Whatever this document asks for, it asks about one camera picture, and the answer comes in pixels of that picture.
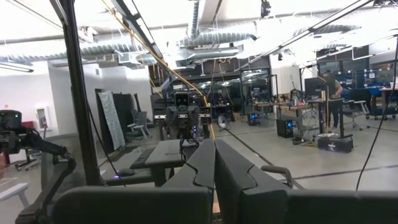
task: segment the man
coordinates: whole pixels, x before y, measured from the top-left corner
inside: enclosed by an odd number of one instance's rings
[[[6,158],[3,154],[0,154],[0,180],[4,175],[4,170],[6,169]]]
[[[327,70],[323,76],[326,77],[330,77],[331,76],[331,72],[330,70]],[[343,87],[341,87],[340,83],[335,80],[335,89],[334,90],[329,90],[329,95],[331,99],[334,98],[340,98],[341,97],[341,93],[343,92]],[[338,105],[334,104],[334,103],[329,103],[329,113],[328,113],[328,127],[329,130],[331,132],[335,132],[337,131],[337,126],[338,126],[338,118],[339,113],[338,113]],[[330,127],[330,121],[331,121],[331,115],[333,114],[333,127]]]

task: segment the gray floor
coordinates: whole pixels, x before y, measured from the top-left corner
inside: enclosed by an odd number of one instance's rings
[[[359,119],[359,123],[377,127],[379,121],[372,118]],[[396,137],[398,121],[385,121],[380,132],[373,155],[369,160],[367,169],[363,175],[361,190],[398,190],[398,151],[396,150]],[[156,129],[151,129],[154,137],[144,141],[135,141],[132,145],[139,146],[127,157],[115,162],[116,168],[122,168],[130,164],[139,155],[141,149],[155,146],[158,140]],[[259,155],[277,166],[290,169],[293,177],[299,185],[306,189],[335,189],[354,190],[359,171],[362,168],[371,143],[376,134],[375,128],[359,131],[352,127],[346,127],[347,134],[354,134],[354,151],[349,154],[320,151],[315,147],[294,146],[289,139],[279,138],[275,127],[252,127],[246,123],[237,121],[232,124],[232,133],[247,145],[253,148]],[[244,144],[231,136],[228,132],[219,132],[215,126],[217,139],[223,139],[232,145],[257,166],[266,165],[259,156],[250,151]],[[113,175],[109,164],[101,167],[104,176]],[[276,179],[283,179],[281,175],[272,175]],[[27,182],[30,187],[27,196],[33,202],[40,192],[39,167],[30,171],[16,172],[13,167],[7,169],[6,176],[0,180],[0,192],[17,183]],[[140,187],[153,187],[153,184],[139,185]],[[17,197],[6,202],[0,202],[1,223],[14,223],[15,217],[22,210],[21,202]]]

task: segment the black chair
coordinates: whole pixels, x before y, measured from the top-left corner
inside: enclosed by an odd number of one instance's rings
[[[348,98],[353,102],[343,108],[343,114],[352,118],[350,124],[353,125],[353,128],[359,127],[359,130],[362,131],[363,127],[355,121],[355,118],[359,116],[367,116],[370,113],[369,108],[371,107],[372,94],[365,88],[355,89],[350,90]]]

